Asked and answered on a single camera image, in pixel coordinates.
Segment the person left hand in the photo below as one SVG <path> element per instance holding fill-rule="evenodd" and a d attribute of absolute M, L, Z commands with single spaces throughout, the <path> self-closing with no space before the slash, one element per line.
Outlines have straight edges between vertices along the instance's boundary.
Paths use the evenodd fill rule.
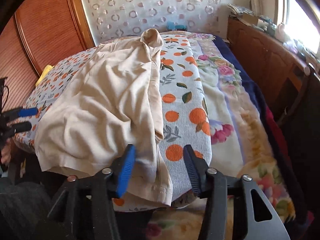
<path fill-rule="evenodd" d="M 8 165 L 11 161 L 11 139 L 8 139 L 1 150 L 1 163 Z"/>

